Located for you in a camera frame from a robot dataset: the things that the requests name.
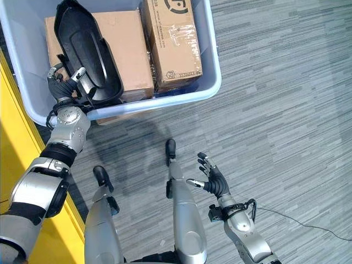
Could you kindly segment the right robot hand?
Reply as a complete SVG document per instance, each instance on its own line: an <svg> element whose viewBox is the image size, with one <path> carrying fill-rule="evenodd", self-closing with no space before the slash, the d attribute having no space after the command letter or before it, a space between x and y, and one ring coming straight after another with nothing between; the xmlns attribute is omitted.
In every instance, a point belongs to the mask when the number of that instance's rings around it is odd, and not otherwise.
<svg viewBox="0 0 352 264"><path fill-rule="evenodd" d="M228 183L212 158L203 152L199 152L197 156L197 161L201 164L199 170L208 177L208 181L187 179L186 182L194 187L201 188L208 193L214 194L217 199L224 195L230 195Z"/></svg>

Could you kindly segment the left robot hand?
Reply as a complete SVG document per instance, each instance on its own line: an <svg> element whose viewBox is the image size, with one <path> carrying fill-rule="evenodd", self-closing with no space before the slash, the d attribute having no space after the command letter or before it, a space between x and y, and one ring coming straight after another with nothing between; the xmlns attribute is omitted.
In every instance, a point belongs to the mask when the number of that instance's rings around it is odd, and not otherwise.
<svg viewBox="0 0 352 264"><path fill-rule="evenodd" d="M81 93L81 97L94 97L96 88L90 90L81 89L81 81L86 74L86 68L80 67L74 74L67 80L63 80L62 74L56 74L58 70L63 67L62 63L52 66L47 74L48 88L52 96L58 101L64 101L73 98L72 93Z"/></svg>

